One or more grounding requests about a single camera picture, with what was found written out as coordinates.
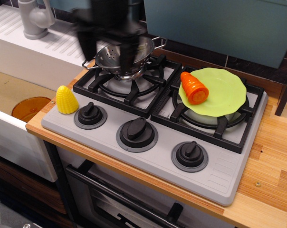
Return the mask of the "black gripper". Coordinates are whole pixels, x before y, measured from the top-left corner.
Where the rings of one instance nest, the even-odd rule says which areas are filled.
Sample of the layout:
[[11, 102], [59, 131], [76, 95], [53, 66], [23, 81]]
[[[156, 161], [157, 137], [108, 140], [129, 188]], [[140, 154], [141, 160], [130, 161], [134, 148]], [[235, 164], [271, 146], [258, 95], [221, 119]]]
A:
[[120, 44], [120, 76], [133, 75], [135, 57], [141, 35], [146, 29], [129, 18], [127, 0], [90, 0], [86, 8], [72, 10], [77, 38], [85, 59], [91, 61], [97, 54], [96, 42]]

